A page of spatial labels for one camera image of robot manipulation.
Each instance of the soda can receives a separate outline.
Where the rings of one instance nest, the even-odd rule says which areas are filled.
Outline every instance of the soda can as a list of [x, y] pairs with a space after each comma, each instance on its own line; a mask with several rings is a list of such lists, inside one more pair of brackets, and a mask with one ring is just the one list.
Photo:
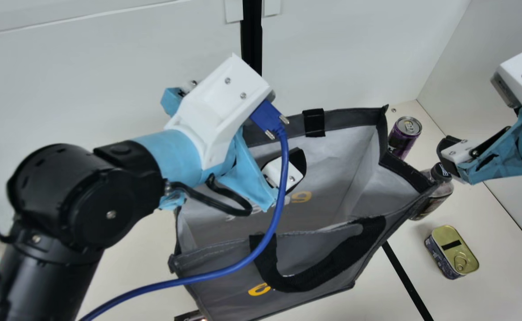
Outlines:
[[479, 269], [479, 261], [452, 226], [434, 229], [425, 239], [425, 246], [448, 279], [462, 278]]
[[402, 117], [395, 122], [387, 138], [387, 149], [404, 160], [421, 134], [421, 123], [413, 117]]

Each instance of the plastic bottle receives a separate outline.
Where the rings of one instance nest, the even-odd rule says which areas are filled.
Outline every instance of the plastic bottle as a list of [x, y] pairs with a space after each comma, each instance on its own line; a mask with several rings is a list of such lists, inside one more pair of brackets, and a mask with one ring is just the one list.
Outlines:
[[435, 211], [446, 199], [449, 198], [454, 190], [452, 183], [453, 177], [445, 170], [441, 163], [437, 163], [432, 169], [421, 171], [421, 173], [429, 179], [440, 182], [441, 185], [432, 193], [432, 195], [429, 195], [416, 216], [410, 218], [412, 221], [419, 221]]

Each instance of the bottle cap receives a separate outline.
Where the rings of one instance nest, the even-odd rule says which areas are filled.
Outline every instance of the bottle cap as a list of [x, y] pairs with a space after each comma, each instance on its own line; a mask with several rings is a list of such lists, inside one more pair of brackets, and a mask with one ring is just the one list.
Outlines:
[[436, 181], [444, 181], [448, 183], [453, 180], [451, 173], [445, 170], [442, 163], [437, 163], [431, 170], [431, 175]]

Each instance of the blue cable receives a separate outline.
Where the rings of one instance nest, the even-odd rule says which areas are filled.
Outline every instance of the blue cable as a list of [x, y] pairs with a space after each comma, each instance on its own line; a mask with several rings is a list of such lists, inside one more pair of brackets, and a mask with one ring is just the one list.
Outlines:
[[119, 295], [117, 297], [114, 297], [114, 299], [107, 301], [106, 303], [100, 305], [98, 308], [91, 311], [91, 313], [85, 315], [80, 319], [80, 321], [91, 321], [94, 318], [98, 317], [102, 313], [110, 310], [112, 307], [115, 307], [116, 305], [119, 305], [120, 303], [130, 300], [133, 297], [137, 297], [142, 294], [146, 294], [149, 292], [153, 292], [156, 290], [161, 290], [164, 288], [169, 287], [175, 287], [175, 286], [184, 286], [188, 284], [213, 280], [216, 278], [220, 278], [222, 276], [227, 276], [228, 274], [232, 274], [233, 272], [237, 272], [241, 268], [244, 268], [263, 250], [265, 250], [267, 244], [271, 240], [273, 234], [277, 231], [277, 226], [279, 226], [279, 220], [281, 219], [281, 214], [283, 213], [283, 208], [285, 205], [285, 194], [287, 193], [287, 180], [288, 180], [288, 164], [289, 164], [289, 143], [287, 141], [287, 132], [285, 131], [285, 128], [279, 124], [279, 126], [274, 130], [275, 134], [279, 137], [279, 140], [281, 141], [281, 152], [283, 155], [283, 162], [281, 165], [281, 183], [279, 188], [279, 193], [277, 194], [277, 205], [275, 206], [275, 211], [273, 213], [273, 218], [271, 220], [271, 225], [269, 225], [269, 228], [267, 229], [267, 233], [265, 233], [265, 236], [259, 243], [259, 246], [255, 248], [247, 257], [240, 260], [239, 262], [233, 264], [232, 266], [228, 266], [226, 268], [222, 268], [220, 270], [204, 273], [204, 274], [198, 274], [197, 276], [189, 276], [187, 278], [181, 278], [176, 280], [170, 280], [165, 282], [158, 282], [149, 284], [147, 286], [136, 288], [132, 291], [126, 292], [122, 295]]

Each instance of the light blue gripper part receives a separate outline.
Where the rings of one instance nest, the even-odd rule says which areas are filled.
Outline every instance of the light blue gripper part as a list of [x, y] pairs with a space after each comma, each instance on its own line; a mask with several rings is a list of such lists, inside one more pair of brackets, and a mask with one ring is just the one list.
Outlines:
[[522, 108], [518, 121], [471, 162], [457, 165], [459, 175], [471, 185], [500, 177], [522, 175]]
[[170, 117], [174, 116], [180, 107], [181, 100], [180, 96], [181, 88], [166, 88], [164, 95], [161, 97], [160, 104], [164, 108], [166, 114]]
[[243, 138], [243, 127], [239, 128], [233, 141], [237, 163], [225, 175], [218, 177], [218, 181], [267, 211], [277, 200], [279, 189], [271, 187], [261, 173]]
[[[189, 187], [205, 183], [207, 177], [228, 172], [236, 159], [234, 144], [230, 145], [225, 161], [207, 170], [201, 169], [201, 158], [188, 136], [178, 130], [164, 130], [133, 139], [152, 154], [161, 176], [169, 181], [179, 181]], [[184, 203], [184, 195], [176, 191], [160, 200], [159, 208], [173, 210]]]
[[[183, 97], [180, 88], [167, 88], [161, 105], [174, 116]], [[277, 200], [278, 189], [271, 187], [257, 166], [243, 139], [243, 128], [234, 136], [226, 160], [203, 171], [199, 154], [191, 140], [177, 130], [166, 130], [133, 141], [143, 145], [154, 157], [163, 178], [181, 181], [190, 187], [203, 184], [212, 173], [217, 181], [267, 211]], [[185, 202], [185, 195], [175, 191], [160, 200], [160, 209], [173, 210]]]

